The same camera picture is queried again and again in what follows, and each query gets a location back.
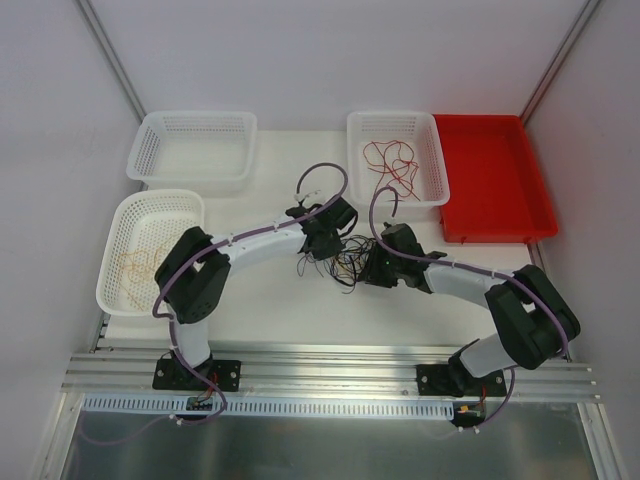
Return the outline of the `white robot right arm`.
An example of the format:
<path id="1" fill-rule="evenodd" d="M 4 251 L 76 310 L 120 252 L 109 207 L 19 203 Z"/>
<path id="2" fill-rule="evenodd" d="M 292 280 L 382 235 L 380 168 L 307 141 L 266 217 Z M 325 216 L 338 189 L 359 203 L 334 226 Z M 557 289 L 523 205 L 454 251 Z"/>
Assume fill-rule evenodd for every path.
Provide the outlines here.
<path id="1" fill-rule="evenodd" d="M 382 288 L 405 284 L 489 311 L 494 334 L 465 345 L 444 364 L 419 367 L 418 388 L 426 395 L 477 395 L 510 367 L 535 370 L 566 354 L 581 332 L 576 315 L 539 267 L 490 270 L 444 252 L 425 252 L 406 224 L 386 225 L 358 279 Z"/>

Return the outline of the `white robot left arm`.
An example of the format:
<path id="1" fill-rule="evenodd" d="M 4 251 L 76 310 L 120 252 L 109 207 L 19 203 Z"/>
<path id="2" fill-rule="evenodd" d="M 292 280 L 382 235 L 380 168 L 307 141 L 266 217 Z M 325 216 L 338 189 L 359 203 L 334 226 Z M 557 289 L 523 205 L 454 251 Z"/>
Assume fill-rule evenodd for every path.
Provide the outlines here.
<path id="1" fill-rule="evenodd" d="M 176 378 L 189 389 L 208 382 L 208 317 L 232 275 L 286 255 L 326 260 L 343 250 L 357 219 L 356 209 L 339 197 L 324 205 L 300 203 L 269 224 L 226 237 L 186 230 L 155 273 L 159 296 L 152 307 L 154 317 L 169 321 Z"/>

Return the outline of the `white rectangular basket centre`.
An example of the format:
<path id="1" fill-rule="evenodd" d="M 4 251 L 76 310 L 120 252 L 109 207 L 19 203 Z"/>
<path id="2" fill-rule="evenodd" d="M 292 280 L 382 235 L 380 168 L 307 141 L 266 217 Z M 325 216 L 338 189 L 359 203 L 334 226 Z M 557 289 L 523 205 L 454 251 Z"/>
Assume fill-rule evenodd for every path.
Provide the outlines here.
<path id="1" fill-rule="evenodd" d="M 348 197 L 368 214 L 374 194 L 399 194 L 397 217 L 421 220 L 446 205 L 450 186 L 435 117 L 409 110 L 356 111 L 347 117 Z"/>

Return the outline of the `white rectangular basket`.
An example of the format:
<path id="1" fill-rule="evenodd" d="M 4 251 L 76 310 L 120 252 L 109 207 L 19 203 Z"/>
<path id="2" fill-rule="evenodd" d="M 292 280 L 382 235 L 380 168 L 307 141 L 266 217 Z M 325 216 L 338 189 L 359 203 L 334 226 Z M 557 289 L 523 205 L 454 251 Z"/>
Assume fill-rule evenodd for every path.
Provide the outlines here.
<path id="1" fill-rule="evenodd" d="M 435 117 L 409 110 L 356 111 L 347 117 L 348 197 L 368 214 L 374 194 L 399 194 L 397 217 L 421 220 L 446 205 L 450 186 Z"/>
<path id="2" fill-rule="evenodd" d="M 151 189 L 233 196 L 250 183 L 256 140 L 257 117 L 250 112 L 151 112 L 139 126 L 126 174 Z"/>

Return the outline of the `red plastic tray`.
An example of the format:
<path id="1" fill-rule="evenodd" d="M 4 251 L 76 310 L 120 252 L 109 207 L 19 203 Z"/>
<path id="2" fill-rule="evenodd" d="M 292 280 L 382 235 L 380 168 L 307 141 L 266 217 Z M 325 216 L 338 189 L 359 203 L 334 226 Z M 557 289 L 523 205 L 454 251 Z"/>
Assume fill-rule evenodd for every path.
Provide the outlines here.
<path id="1" fill-rule="evenodd" d="M 448 243 L 535 243 L 558 225 L 524 125 L 514 115 L 435 116 L 450 188 Z"/>

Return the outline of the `white rectangular basket back left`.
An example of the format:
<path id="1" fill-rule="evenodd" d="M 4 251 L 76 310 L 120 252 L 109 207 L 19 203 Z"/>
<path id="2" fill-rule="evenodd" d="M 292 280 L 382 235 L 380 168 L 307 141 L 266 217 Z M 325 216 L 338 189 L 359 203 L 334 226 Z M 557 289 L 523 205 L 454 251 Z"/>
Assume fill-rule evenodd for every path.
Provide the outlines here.
<path id="1" fill-rule="evenodd" d="M 151 189 L 233 196 L 250 183 L 256 140 L 257 117 L 250 112 L 151 112 L 139 126 L 126 174 Z"/>

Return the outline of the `white oval basket left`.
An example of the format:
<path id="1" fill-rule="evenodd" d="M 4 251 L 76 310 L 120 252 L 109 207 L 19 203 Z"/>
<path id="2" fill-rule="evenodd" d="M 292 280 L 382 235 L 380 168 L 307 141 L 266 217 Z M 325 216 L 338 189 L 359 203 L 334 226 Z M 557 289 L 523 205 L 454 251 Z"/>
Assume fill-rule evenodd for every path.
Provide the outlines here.
<path id="1" fill-rule="evenodd" d="M 142 191 L 116 209 L 96 286 L 96 301 L 109 315 L 149 316 L 159 287 L 156 270 L 181 235 L 204 225 L 204 201 L 183 189 Z"/>

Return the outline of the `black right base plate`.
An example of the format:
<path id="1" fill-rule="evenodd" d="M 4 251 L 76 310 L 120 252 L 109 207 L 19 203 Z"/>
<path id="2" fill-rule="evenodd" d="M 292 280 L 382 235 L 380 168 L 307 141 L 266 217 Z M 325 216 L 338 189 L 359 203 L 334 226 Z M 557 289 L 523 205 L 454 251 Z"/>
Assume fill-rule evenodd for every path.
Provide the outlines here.
<path id="1" fill-rule="evenodd" d="M 420 396 L 499 398 L 507 393 L 501 370 L 476 378 L 466 370 L 448 364 L 419 364 L 416 382 Z"/>

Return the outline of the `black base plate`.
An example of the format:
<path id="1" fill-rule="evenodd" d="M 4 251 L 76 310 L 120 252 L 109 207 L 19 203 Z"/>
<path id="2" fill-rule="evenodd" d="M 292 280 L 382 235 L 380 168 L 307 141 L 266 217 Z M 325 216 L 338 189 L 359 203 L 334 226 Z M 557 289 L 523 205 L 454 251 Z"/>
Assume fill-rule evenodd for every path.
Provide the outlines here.
<path id="1" fill-rule="evenodd" d="M 241 378 L 242 363 L 239 360 L 209 359 L 196 371 L 194 376 L 177 358 L 161 358 L 156 363 L 152 389 L 165 391 L 197 391 L 209 388 L 201 380 L 206 377 L 223 392 L 237 392 Z"/>
<path id="2" fill-rule="evenodd" d="M 507 393 L 501 370 L 476 378 L 466 370 L 448 364 L 419 364 L 416 382 L 420 396 L 499 398 Z"/>

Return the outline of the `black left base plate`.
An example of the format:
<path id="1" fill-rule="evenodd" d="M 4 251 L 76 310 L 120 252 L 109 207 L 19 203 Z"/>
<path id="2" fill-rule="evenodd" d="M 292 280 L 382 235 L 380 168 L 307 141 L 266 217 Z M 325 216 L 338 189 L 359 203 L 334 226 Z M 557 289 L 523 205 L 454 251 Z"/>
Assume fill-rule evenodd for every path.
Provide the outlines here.
<path id="1" fill-rule="evenodd" d="M 223 392 L 237 392 L 241 378 L 242 363 L 239 360 L 209 359 L 196 371 L 194 376 L 177 358 L 161 358 L 156 363 L 152 389 L 165 391 L 197 391 L 209 388 L 201 380 L 206 377 Z"/>

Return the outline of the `aluminium mounting rail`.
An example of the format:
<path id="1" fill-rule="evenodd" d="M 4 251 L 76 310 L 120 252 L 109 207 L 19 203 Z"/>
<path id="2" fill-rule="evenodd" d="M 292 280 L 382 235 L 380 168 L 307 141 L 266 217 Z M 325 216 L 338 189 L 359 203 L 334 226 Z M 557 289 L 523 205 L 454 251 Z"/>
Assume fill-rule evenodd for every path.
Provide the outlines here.
<path id="1" fill-rule="evenodd" d="M 241 363 L 242 395 L 409 399 L 418 395 L 416 367 L 445 362 L 452 347 L 293 345 L 214 341 L 215 357 Z M 67 392 L 147 393 L 157 361 L 167 356 L 160 341 L 112 341 L 75 353 L 62 388 Z M 517 402 L 600 403 L 604 399 L 590 365 L 550 360 L 516 372 Z"/>

